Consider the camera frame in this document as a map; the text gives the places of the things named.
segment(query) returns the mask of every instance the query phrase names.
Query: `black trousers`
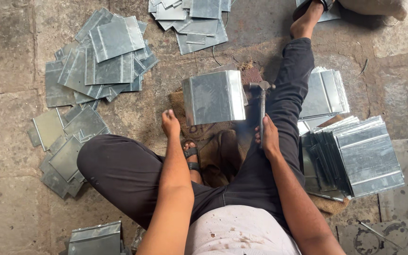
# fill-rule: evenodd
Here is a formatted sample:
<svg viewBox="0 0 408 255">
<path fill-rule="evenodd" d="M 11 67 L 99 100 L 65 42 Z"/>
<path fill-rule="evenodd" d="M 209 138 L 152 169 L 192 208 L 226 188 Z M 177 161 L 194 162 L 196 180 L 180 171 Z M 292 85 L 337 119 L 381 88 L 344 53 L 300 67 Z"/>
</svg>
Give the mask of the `black trousers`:
<svg viewBox="0 0 408 255">
<path fill-rule="evenodd" d="M 275 81 L 276 90 L 266 102 L 266 112 L 278 128 L 281 153 L 303 186 L 297 121 L 314 68 L 311 40 L 293 40 L 283 50 L 283 57 Z M 237 176 L 227 186 L 210 188 L 192 182 L 195 204 L 191 223 L 210 210 L 245 205 L 266 210 L 288 230 L 269 160 L 255 143 L 246 156 Z M 157 201 L 163 160 L 164 157 L 130 138 L 99 135 L 83 146 L 77 165 L 100 194 L 147 229 Z"/>
</svg>

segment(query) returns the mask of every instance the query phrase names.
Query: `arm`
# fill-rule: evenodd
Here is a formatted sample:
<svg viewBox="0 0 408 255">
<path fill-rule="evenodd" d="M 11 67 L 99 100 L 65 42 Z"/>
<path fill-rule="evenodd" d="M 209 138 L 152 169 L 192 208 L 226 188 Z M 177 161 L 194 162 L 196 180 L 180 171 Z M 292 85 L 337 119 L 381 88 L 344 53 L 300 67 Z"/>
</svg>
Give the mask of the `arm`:
<svg viewBox="0 0 408 255">
<path fill-rule="evenodd" d="M 149 228 L 137 254 L 183 254 L 195 196 L 190 171 L 180 147 L 180 125 L 173 110 L 162 114 L 162 128 L 168 138 L 158 199 Z"/>
<path fill-rule="evenodd" d="M 279 147 L 278 129 L 267 114 L 263 119 L 263 124 L 264 152 L 272 165 L 284 217 L 300 251 L 304 255 L 345 254 L 324 217 L 284 160 Z M 260 143 L 259 138 L 259 133 L 257 133 L 257 143 Z"/>
</svg>

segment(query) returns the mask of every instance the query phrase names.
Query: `white shirt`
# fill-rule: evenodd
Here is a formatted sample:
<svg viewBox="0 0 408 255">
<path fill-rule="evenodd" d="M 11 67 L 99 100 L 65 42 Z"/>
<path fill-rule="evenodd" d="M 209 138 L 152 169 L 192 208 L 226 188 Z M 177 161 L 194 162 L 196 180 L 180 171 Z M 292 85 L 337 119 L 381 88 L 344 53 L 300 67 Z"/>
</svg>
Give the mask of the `white shirt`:
<svg viewBox="0 0 408 255">
<path fill-rule="evenodd" d="M 225 206 L 188 231 L 185 255 L 300 255 L 291 236 L 264 209 Z"/>
</svg>

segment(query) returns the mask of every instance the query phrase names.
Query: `slipper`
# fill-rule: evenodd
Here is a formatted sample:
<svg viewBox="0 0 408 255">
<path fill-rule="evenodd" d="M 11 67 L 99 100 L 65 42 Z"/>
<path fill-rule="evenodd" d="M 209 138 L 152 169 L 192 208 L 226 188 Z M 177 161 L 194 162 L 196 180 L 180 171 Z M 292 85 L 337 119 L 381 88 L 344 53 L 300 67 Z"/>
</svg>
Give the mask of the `slipper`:
<svg viewBox="0 0 408 255">
<path fill-rule="evenodd" d="M 294 14 L 292 14 L 292 19 L 296 21 L 300 17 L 302 17 L 308 10 L 312 1 L 313 0 L 306 0 L 301 5 L 299 5 L 297 9 L 295 9 Z M 324 12 L 330 10 L 333 7 L 333 0 L 319 0 L 319 1 L 324 5 Z"/>
<path fill-rule="evenodd" d="M 187 162 L 187 165 L 188 165 L 188 169 L 198 171 L 198 173 L 200 173 L 201 178 L 202 178 L 202 173 L 201 173 L 201 168 L 200 168 L 201 157 L 200 157 L 200 151 L 198 148 L 198 144 L 196 143 L 196 141 L 190 138 L 186 139 L 183 142 L 181 142 L 180 147 L 183 149 L 186 143 L 191 143 L 191 142 L 194 143 L 196 147 L 189 148 L 188 150 L 184 150 L 184 156 L 185 156 L 185 159 L 188 159 L 189 157 L 193 155 L 198 156 L 198 162 Z"/>
</svg>

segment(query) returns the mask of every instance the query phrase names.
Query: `man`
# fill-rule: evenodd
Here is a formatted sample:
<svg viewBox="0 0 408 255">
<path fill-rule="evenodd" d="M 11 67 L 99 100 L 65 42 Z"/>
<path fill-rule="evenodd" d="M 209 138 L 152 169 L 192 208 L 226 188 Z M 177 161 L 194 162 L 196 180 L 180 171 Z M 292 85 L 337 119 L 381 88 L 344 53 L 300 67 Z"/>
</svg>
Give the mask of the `man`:
<svg viewBox="0 0 408 255">
<path fill-rule="evenodd" d="M 310 38 L 331 3 L 308 0 L 294 13 L 294 40 L 283 50 L 276 90 L 267 100 L 264 149 L 257 133 L 229 185 L 202 185 L 199 168 L 191 167 L 196 156 L 185 159 L 183 152 L 196 145 L 181 146 L 172 110 L 162 114 L 166 157 L 116 135 L 83 146 L 77 160 L 83 176 L 147 229 L 137 254 L 344 254 L 303 190 L 298 160 L 297 121 L 314 68 Z"/>
</svg>

